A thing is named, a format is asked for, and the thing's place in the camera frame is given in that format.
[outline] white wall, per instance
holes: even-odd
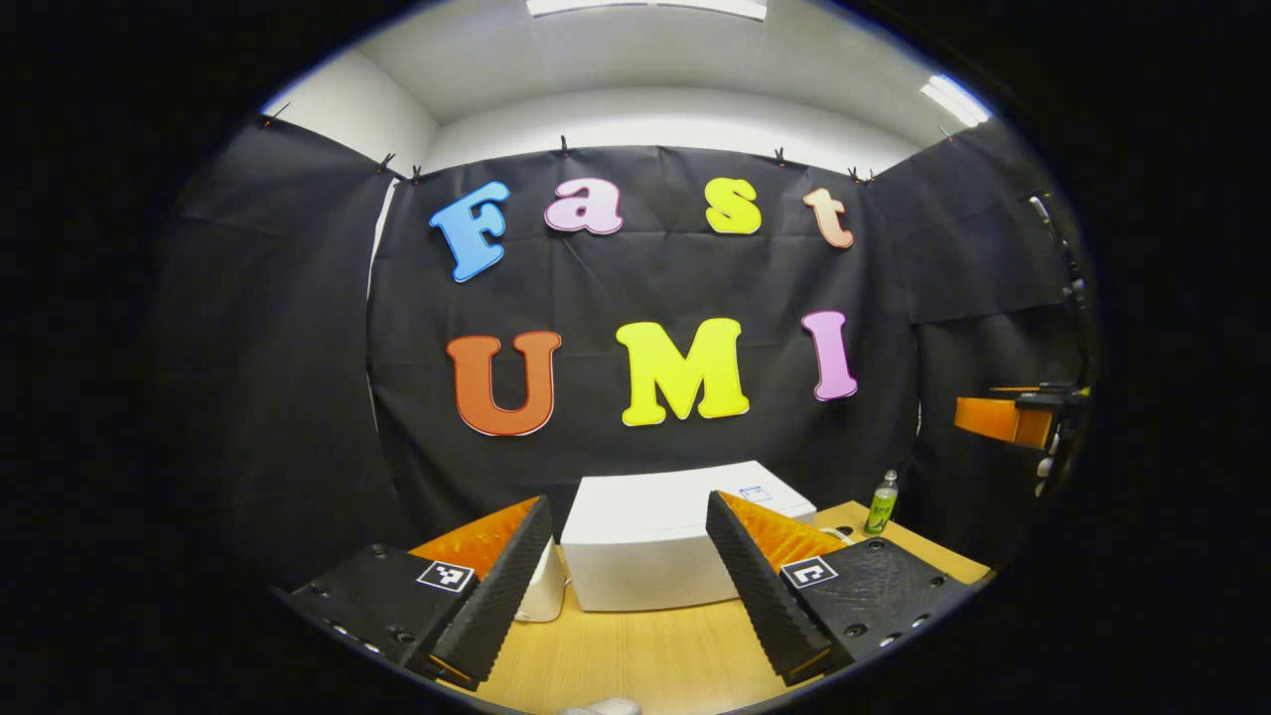
[[[541,97],[445,124],[425,171],[569,146],[660,144],[771,156],[860,175],[921,146],[843,114],[780,99],[691,88],[630,88]]]
[[[315,67],[262,109],[333,138],[376,161],[397,154],[389,168],[411,175],[423,164],[437,122],[366,55],[351,50]]]

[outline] table surface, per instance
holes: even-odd
[[[848,538],[859,542],[868,538],[862,533],[868,512],[849,502],[819,512],[815,523],[852,527]],[[895,522],[882,536],[960,582],[989,571]],[[787,687],[768,664],[740,599],[588,613],[567,585],[557,620],[512,622],[489,679],[472,695],[535,715],[619,696],[638,702],[643,715],[705,715],[777,697],[820,677]]]

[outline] white container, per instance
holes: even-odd
[[[561,535],[583,611],[651,611],[736,598],[707,536],[712,490],[805,525],[816,508],[759,462],[583,478]]]
[[[561,554],[557,552],[555,538],[549,538],[515,617],[517,621],[534,624],[554,621],[561,615],[563,602],[564,566],[561,564]]]

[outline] ceiling light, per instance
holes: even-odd
[[[695,8],[714,10],[728,15],[750,18],[763,22],[768,17],[766,1],[756,0],[525,0],[530,15],[538,18],[553,13],[586,10],[588,8],[608,8],[611,5],[662,5],[674,8]]]
[[[989,121],[984,104],[944,75],[933,76],[920,91],[969,127]]]

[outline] foam letter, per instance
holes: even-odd
[[[758,193],[746,179],[713,178],[707,183],[707,221],[718,232],[751,234],[759,230],[763,216],[751,203]]]
[[[574,196],[586,190],[586,196]],[[569,179],[557,187],[557,196],[564,196],[543,212],[543,218],[557,230],[587,229],[596,235],[609,235],[623,227],[618,215],[620,193],[605,179]]]
[[[561,347],[561,335],[548,330],[521,333],[512,347],[525,354],[525,405],[502,410],[494,405],[491,361],[498,352],[498,339],[484,335],[456,337],[446,344],[455,362],[455,404],[464,423],[493,437],[527,436],[552,419],[554,395],[552,353]]]
[[[702,384],[705,384],[705,398],[698,414],[703,418],[728,418],[750,410],[737,376],[738,334],[741,324],[737,320],[704,320],[698,325],[689,356],[684,357],[657,323],[629,323],[618,328],[618,342],[627,345],[632,368],[632,406],[623,411],[623,424],[657,425],[666,419],[666,410],[657,404],[655,386],[662,389],[667,405],[681,420],[693,411]]]
[[[502,201],[511,196],[506,185],[492,180],[477,190],[437,211],[428,218],[430,226],[441,226],[441,232],[455,254],[455,282],[464,282],[503,257],[502,245],[486,243],[480,234],[488,230],[491,235],[503,235],[507,225],[503,213],[488,201]],[[473,207],[480,204],[480,211],[473,217]]]
[[[835,201],[829,190],[819,188],[805,196],[803,203],[812,207],[816,213],[816,226],[821,229],[821,235],[830,245],[836,248],[852,245],[852,231],[839,225],[839,213],[845,210],[841,201]]]
[[[848,373],[848,354],[843,348],[843,323],[846,317],[838,310],[808,312],[799,320],[812,333],[816,345],[816,367],[821,382],[816,386],[816,399],[821,403],[855,395],[857,381]]]

